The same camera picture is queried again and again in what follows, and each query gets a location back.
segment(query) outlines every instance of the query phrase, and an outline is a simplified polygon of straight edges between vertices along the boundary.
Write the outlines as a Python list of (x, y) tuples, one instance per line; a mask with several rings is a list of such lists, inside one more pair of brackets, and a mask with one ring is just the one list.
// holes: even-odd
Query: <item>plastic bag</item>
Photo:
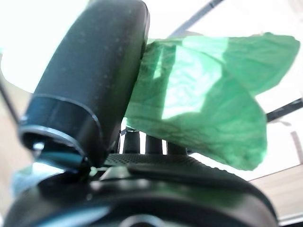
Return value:
[(147, 45), (127, 125), (237, 169), (267, 150), (266, 116), (254, 96), (277, 85), (300, 43), (291, 36), (188, 36)]

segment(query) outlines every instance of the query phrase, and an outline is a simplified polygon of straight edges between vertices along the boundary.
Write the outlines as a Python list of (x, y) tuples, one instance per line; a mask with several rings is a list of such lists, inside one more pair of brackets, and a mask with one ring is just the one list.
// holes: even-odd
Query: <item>black plastic part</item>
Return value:
[[(121, 171), (112, 171), (110, 179), (87, 183), (64, 183), (64, 175), (45, 180), (17, 198), (4, 227), (116, 227), (142, 213), (188, 227), (277, 227), (271, 205), (249, 191), (212, 185), (215, 180), (205, 185), (196, 179), (184, 183), (176, 180), (176, 174), (164, 173), (165, 181), (155, 175), (150, 178), (147, 174), (155, 166), (128, 169), (130, 175), (120, 180), (115, 179)], [(220, 178), (220, 173), (224, 172), (217, 170), (213, 175)]]
[(123, 154), (140, 154), (140, 135), (138, 131), (126, 132)]
[(162, 140), (146, 135), (145, 153), (161, 155), (163, 153)]
[(167, 142), (167, 154), (168, 155), (187, 155), (186, 148), (183, 148), (177, 144)]
[(99, 167), (115, 145), (147, 41), (140, 0), (95, 0), (62, 40), (19, 124), (37, 141), (74, 147)]

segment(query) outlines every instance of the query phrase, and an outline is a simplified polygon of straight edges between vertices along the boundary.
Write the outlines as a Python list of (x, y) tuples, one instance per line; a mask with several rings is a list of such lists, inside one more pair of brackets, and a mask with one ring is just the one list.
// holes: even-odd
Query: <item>black cylinder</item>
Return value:
[(101, 166), (115, 145), (148, 28), (140, 0), (88, 5), (54, 53), (19, 123), (22, 143), (33, 149), (51, 140)]

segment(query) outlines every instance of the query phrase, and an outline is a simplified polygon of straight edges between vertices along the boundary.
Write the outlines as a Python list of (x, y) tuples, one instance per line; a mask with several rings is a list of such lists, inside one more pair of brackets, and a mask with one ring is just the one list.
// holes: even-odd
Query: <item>green plastic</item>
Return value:
[(127, 125), (237, 169), (267, 150), (266, 116), (254, 96), (276, 86), (300, 43), (291, 36), (187, 36), (148, 44)]

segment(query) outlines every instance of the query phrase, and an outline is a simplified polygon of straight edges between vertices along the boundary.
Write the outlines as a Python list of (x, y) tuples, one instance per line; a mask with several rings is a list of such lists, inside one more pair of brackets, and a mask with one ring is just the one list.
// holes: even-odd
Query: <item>textured black surface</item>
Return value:
[(189, 156), (110, 154), (107, 166), (129, 166), (130, 171), (155, 179), (178, 179), (179, 182), (253, 194), (276, 216), (268, 198), (249, 182), (218, 168), (211, 168)]
[(180, 155), (110, 154), (105, 161), (105, 165), (108, 166), (123, 166), (126, 164), (177, 165), (186, 167), (205, 166), (193, 157)]

